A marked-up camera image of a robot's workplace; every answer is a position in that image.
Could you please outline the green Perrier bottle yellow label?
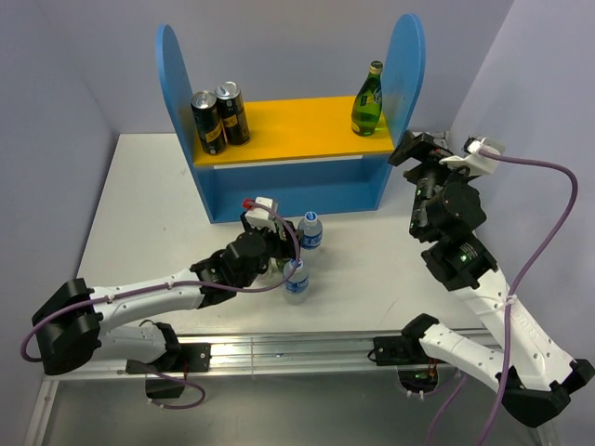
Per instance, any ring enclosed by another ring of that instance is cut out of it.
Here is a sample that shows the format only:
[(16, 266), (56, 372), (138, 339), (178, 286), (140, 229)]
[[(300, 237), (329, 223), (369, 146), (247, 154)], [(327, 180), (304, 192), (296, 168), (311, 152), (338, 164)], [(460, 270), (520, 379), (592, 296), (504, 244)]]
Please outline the green Perrier bottle yellow label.
[(351, 110), (351, 130), (362, 137), (375, 133), (382, 113), (381, 74), (383, 63), (373, 60), (364, 84), (360, 88)]

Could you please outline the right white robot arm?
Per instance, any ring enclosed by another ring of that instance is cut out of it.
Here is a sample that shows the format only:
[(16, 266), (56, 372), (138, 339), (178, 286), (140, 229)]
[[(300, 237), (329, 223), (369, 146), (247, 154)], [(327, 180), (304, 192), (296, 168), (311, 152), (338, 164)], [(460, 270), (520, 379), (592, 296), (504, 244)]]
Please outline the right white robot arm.
[(404, 173), (416, 187), (409, 232), (430, 244), (421, 257), (433, 278), (480, 319), (502, 349), (487, 348), (421, 314), (399, 335), (375, 338), (368, 358), (378, 366), (449, 363), (501, 394), (517, 421), (539, 427), (569, 405), (594, 368), (546, 334), (476, 237), (487, 215), (470, 182), (494, 173), (503, 157), (489, 138), (469, 138), (465, 152), (456, 156), (435, 137), (406, 131), (389, 162), (417, 160)]

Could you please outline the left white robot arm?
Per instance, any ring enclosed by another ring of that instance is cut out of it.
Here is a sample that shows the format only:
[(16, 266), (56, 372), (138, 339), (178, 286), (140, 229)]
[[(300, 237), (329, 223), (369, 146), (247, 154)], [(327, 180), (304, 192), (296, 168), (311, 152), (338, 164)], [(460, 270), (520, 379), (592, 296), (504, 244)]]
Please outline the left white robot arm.
[(72, 372), (101, 357), (139, 361), (159, 371), (178, 366), (181, 347), (170, 325), (134, 326), (134, 321), (178, 310), (220, 305), (252, 284), (272, 259), (298, 251), (302, 230), (288, 222), (277, 230), (244, 225), (225, 248), (162, 279), (113, 287), (90, 287), (82, 278), (65, 282), (32, 317), (47, 375)]

